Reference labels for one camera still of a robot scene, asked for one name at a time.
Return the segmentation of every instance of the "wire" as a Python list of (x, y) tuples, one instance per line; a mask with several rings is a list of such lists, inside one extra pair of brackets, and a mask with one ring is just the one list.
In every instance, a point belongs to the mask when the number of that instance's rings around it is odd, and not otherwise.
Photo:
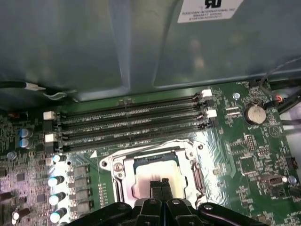
[(301, 125), (301, 119), (281, 120), (281, 123), (284, 126), (299, 126)]
[(298, 61), (298, 60), (301, 60), (301, 56), (299, 56), (299, 57), (297, 57), (297, 58), (295, 58), (295, 59), (286, 61), (286, 62), (284, 62), (283, 64), (280, 64), (280, 65), (278, 65), (277, 67), (275, 67), (275, 68), (273, 68), (272, 70), (270, 70), (269, 72), (267, 72), (267, 73), (263, 76), (263, 78), (260, 80), (260, 82), (259, 82), (259, 88), (260, 88), (264, 93), (266, 93), (266, 94), (268, 94), (268, 95), (271, 95), (272, 97), (275, 97), (275, 98), (276, 98), (276, 94), (275, 94), (275, 93), (273, 93), (271, 90), (268, 90), (268, 89), (266, 89), (266, 88), (263, 87), (264, 81), (265, 81), (271, 74), (273, 74), (274, 72), (278, 71), (280, 68), (282, 68), (282, 67), (284, 67), (284, 66), (286, 66), (286, 65), (289, 65), (289, 64), (291, 64), (291, 63), (294, 63), (294, 62), (296, 62), (296, 61)]
[(279, 103), (283, 102), (283, 98), (279, 95), (276, 95), (276, 99)]

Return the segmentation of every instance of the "green circuit board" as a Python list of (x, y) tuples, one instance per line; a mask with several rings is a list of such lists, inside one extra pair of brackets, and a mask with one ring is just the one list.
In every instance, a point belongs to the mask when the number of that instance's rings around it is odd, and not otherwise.
[[(211, 91), (210, 95), (203, 94), (199, 101), (202, 103), (210, 101), (209, 108), (216, 112), (214, 123), (199, 129), (196, 127), (195, 120), (188, 120), (190, 111), (184, 110), (186, 108), (183, 108), (185, 120), (172, 123), (174, 112), (180, 109), (178, 107), (181, 104), (186, 104), (181, 98), (193, 97), (203, 90)], [(144, 118), (150, 117), (150, 111), (154, 111), (153, 115), (156, 115), (159, 109), (156, 105), (163, 106), (160, 101), (176, 98), (179, 102), (169, 103), (168, 109), (165, 109), (171, 113), (170, 116), (159, 112), (157, 117), (152, 116), (153, 121), (143, 121)], [(215, 202), (269, 225), (300, 225), (301, 197), (296, 195), (300, 186), (296, 173), (297, 163), (291, 155), (277, 109), (263, 106), (269, 101), (271, 97), (258, 87), (251, 88), (248, 81), (242, 81), (31, 110), (20, 115), (3, 114), (0, 117), (0, 167), (7, 169), (9, 177), (0, 178), (0, 190), (1, 192), (13, 191), (14, 198), (10, 201), (9, 207), (7, 204), (2, 204), (0, 211), (3, 217), (0, 218), (0, 225), (9, 225), (11, 213), (15, 208), (31, 209), (31, 213), (20, 220), (20, 225), (48, 226), (52, 225), (49, 221), (50, 214), (58, 208), (64, 207), (68, 210), (68, 214), (60, 220), (68, 223), (80, 217), (80, 212), (87, 214), (111, 204), (115, 202), (112, 177), (110, 172), (99, 166), (103, 158), (129, 147), (143, 147), (187, 138), (202, 144), (202, 147), (198, 148), (198, 159), (207, 201)], [(119, 115), (120, 109), (145, 103), (152, 104), (153, 108), (148, 108), (148, 112), (144, 112), (147, 105), (141, 105), (141, 110), (135, 109), (136, 112), (133, 113), (137, 114), (137, 118), (133, 116), (131, 119), (132, 123), (138, 121), (148, 129), (143, 134), (145, 138), (141, 133), (125, 133), (117, 136), (116, 134), (120, 133), (118, 130), (112, 130), (113, 127), (104, 125), (101, 129), (111, 130), (111, 133), (114, 131), (115, 135), (112, 139), (110, 139), (111, 134), (106, 135), (108, 142), (102, 143), (106, 136), (102, 136), (99, 140), (95, 138), (96, 134), (101, 133), (100, 130), (91, 131), (84, 128), (85, 124), (87, 127), (91, 125), (91, 128), (92, 125), (97, 126), (102, 120), (98, 117), (102, 111), (118, 108), (118, 112), (112, 118), (107, 118), (107, 121), (110, 121), (115, 120), (114, 117), (123, 117)], [(264, 109), (264, 112), (258, 112), (259, 109), (253, 109), (252, 113), (247, 112), (246, 109), (250, 109), (251, 104), (260, 106), (260, 110)], [(40, 149), (40, 146), (45, 143), (43, 112), (46, 111), (57, 114), (56, 120), (59, 123), (54, 128), (56, 133), (63, 134), (59, 137), (62, 147), (59, 152), (66, 156), (66, 159), (59, 164), (53, 164), (52, 153)], [(165, 120), (164, 125), (168, 129), (163, 128), (163, 124), (160, 125), (161, 121), (156, 121), (158, 118)], [(250, 118), (255, 121), (263, 120), (263, 122), (254, 124), (248, 121)], [(30, 138), (33, 143), (31, 148), (19, 146), (21, 138), (18, 133), (22, 128), (33, 131), (33, 136)], [(16, 153), (15, 159), (7, 158), (10, 152)], [(87, 169), (85, 178), (88, 178), (88, 182), (74, 187), (73, 184), (76, 184), (75, 180), (78, 178), (73, 172), (81, 166)], [(16, 178), (17, 174), (25, 172), (24, 180), (20, 181)], [(49, 188), (47, 184), (49, 177), (61, 174), (65, 177), (64, 188)], [(80, 202), (75, 195), (83, 189), (89, 189), (89, 196), (83, 199), (82, 204), (87, 205), (81, 205), (83, 211), (80, 211)], [(51, 194), (62, 191), (68, 194), (67, 199), (56, 206), (47, 204)], [(38, 194), (45, 196), (41, 202), (36, 202)], [(20, 201), (23, 196), (27, 197), (27, 202)]]

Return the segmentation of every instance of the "capacitor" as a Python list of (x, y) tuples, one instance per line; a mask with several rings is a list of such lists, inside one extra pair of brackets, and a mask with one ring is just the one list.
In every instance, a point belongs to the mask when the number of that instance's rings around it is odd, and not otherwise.
[(30, 138), (30, 137), (32, 137), (32, 130), (31, 129), (21, 129), (19, 131), (19, 136), (21, 138)]
[(6, 157), (7, 157), (8, 160), (14, 160), (17, 157), (17, 153), (16, 152), (9, 152), (6, 155)]
[(67, 213), (67, 209), (66, 208), (60, 208), (58, 210), (56, 210), (55, 212), (53, 212), (50, 215), (50, 221), (52, 223), (57, 223), (59, 222), (59, 220)]
[(20, 147), (30, 149), (33, 146), (33, 142), (29, 139), (21, 139), (19, 142)]
[(0, 167), (0, 178), (6, 177), (7, 174), (8, 174), (8, 172), (7, 172), (6, 168)]
[(53, 194), (52, 196), (50, 196), (49, 198), (49, 204), (52, 206), (57, 205), (61, 200), (63, 200), (66, 197), (66, 193), (65, 192), (60, 192), (57, 194)]
[(56, 185), (59, 185), (60, 183), (62, 183), (64, 181), (64, 177), (63, 176), (56, 176), (56, 177), (51, 177), (48, 180), (48, 185), (50, 187), (54, 187)]
[(244, 118), (250, 125), (260, 125), (267, 119), (267, 114), (262, 105), (251, 103), (244, 110)]
[(56, 155), (54, 155), (52, 157), (52, 161), (54, 163), (58, 163), (59, 161), (65, 161), (65, 160), (66, 160), (66, 156), (65, 155), (58, 155), (58, 154), (56, 154)]
[(5, 192), (0, 194), (0, 202), (11, 199), (13, 194), (11, 192)]
[(13, 219), (14, 219), (14, 220), (21, 219), (21, 218), (27, 216), (29, 213), (30, 213), (29, 208), (24, 208), (24, 209), (22, 209), (22, 210), (15, 211), (15, 212), (13, 213)]
[(289, 176), (287, 178), (287, 181), (288, 181), (289, 184), (295, 185), (297, 183), (297, 178), (295, 178), (294, 176)]

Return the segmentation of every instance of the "chip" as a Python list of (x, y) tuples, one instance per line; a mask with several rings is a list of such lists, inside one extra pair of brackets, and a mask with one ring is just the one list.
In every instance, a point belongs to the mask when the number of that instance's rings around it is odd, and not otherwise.
[(74, 181), (75, 187), (83, 187), (87, 186), (87, 178), (82, 178)]
[(86, 213), (90, 211), (90, 202), (81, 202), (77, 205), (78, 213)]
[(25, 181), (25, 173), (17, 174), (17, 181)]
[(37, 144), (36, 145), (36, 152), (43, 152), (44, 151), (44, 145), (43, 144)]
[(37, 202), (45, 202), (45, 201), (46, 201), (45, 194), (38, 194), (37, 195)]
[(80, 166), (80, 167), (76, 167), (74, 168), (74, 176), (81, 176), (81, 175), (85, 175), (87, 173), (87, 167), (86, 166)]
[(45, 165), (46, 164), (46, 161), (45, 160), (39, 160), (39, 162), (38, 162), (38, 165), (39, 166), (43, 166), (43, 165)]
[(88, 190), (80, 190), (76, 192), (76, 199), (81, 200), (81, 199), (87, 199), (89, 197)]

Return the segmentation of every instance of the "sticker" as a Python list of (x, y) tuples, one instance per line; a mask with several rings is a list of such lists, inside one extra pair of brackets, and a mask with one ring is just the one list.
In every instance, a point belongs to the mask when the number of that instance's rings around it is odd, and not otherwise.
[(178, 23), (230, 19), (243, 0), (184, 0)]

